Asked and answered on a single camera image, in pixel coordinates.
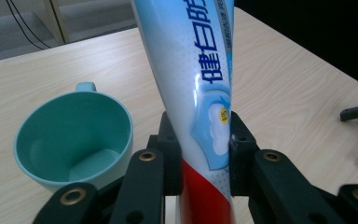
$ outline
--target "cup handle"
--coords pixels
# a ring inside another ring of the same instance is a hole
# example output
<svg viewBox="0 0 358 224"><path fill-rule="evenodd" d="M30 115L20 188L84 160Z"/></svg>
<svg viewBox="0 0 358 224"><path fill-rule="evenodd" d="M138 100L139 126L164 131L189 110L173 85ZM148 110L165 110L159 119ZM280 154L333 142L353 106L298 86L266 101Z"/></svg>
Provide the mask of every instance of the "cup handle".
<svg viewBox="0 0 358 224"><path fill-rule="evenodd" d="M76 85L76 91L97 91L93 82L79 82Z"/></svg>

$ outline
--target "black cable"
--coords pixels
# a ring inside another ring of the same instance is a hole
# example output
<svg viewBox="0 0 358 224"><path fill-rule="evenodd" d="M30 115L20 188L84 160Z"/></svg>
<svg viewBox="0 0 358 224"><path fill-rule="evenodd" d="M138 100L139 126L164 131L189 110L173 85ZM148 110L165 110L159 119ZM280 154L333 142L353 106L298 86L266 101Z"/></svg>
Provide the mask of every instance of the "black cable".
<svg viewBox="0 0 358 224"><path fill-rule="evenodd" d="M36 34L31 30L31 28L28 26L28 24L25 22L24 18L22 17L22 15L20 14L19 10L17 9L16 5L13 3L13 0L10 0L11 4L13 5L14 9L16 9L17 14L20 16L22 22L24 23L24 25L28 28L28 30L31 32L31 34L40 42L42 43L44 46L46 46L48 49L51 49L51 47L47 44L45 44L45 42L43 42L41 39L39 39Z"/></svg>
<svg viewBox="0 0 358 224"><path fill-rule="evenodd" d="M25 31L22 29L22 26L21 26L20 22L17 20L17 17L16 17L16 15L14 14L13 9L11 8L11 5L10 5L10 3L8 2L8 0L7 0L7 6L8 6L8 8L10 9L11 15L14 17L14 20L15 20L16 23L19 25L19 27L20 27L22 33L24 34L25 38L26 38L32 45L34 45L35 47L37 47L38 49L42 49L42 48L40 48L39 46L37 46L34 42L32 42L32 40L28 37L28 35L27 35L27 34L25 33Z"/></svg>

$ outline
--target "red stripe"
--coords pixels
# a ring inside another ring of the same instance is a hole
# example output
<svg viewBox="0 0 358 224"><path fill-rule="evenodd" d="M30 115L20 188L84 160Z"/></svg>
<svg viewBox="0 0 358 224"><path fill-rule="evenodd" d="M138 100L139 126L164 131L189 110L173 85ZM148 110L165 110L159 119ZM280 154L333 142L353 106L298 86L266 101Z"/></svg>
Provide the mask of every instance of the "red stripe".
<svg viewBox="0 0 358 224"><path fill-rule="evenodd" d="M231 224L234 214L226 197L205 177L182 161L184 188L180 197L184 224Z"/></svg>

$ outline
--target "screw hole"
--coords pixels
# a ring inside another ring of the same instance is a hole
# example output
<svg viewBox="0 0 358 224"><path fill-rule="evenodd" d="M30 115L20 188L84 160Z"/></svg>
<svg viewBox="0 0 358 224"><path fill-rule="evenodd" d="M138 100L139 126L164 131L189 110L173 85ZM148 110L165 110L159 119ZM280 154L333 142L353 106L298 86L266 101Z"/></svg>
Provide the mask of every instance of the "screw hole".
<svg viewBox="0 0 358 224"><path fill-rule="evenodd" d="M267 156L272 160L278 159L278 157L276 155L273 155L273 154L267 154Z"/></svg>
<svg viewBox="0 0 358 224"><path fill-rule="evenodd" d="M81 196L79 191L70 192L68 195L66 195L66 199L68 201L73 201L78 199Z"/></svg>
<svg viewBox="0 0 358 224"><path fill-rule="evenodd" d="M127 217L126 221L129 224L138 224L144 220L144 213L141 211L132 211L130 212Z"/></svg>

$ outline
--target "table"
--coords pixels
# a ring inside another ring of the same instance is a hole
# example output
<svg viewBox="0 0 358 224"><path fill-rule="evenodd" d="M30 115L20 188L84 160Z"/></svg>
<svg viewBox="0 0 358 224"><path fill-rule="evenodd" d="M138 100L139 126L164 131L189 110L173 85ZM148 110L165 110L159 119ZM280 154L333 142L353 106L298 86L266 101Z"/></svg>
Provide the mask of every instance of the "table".
<svg viewBox="0 0 358 224"><path fill-rule="evenodd" d="M358 183L358 82L247 13L235 10L232 109L260 148L287 155L313 185L337 194ZM12 144L22 121L46 100L93 81L126 106L134 151L158 133L164 106L138 29L0 61L0 223L31 223L51 193L24 175ZM247 198L233 200L238 223L252 223ZM174 198L167 200L173 223Z"/></svg>

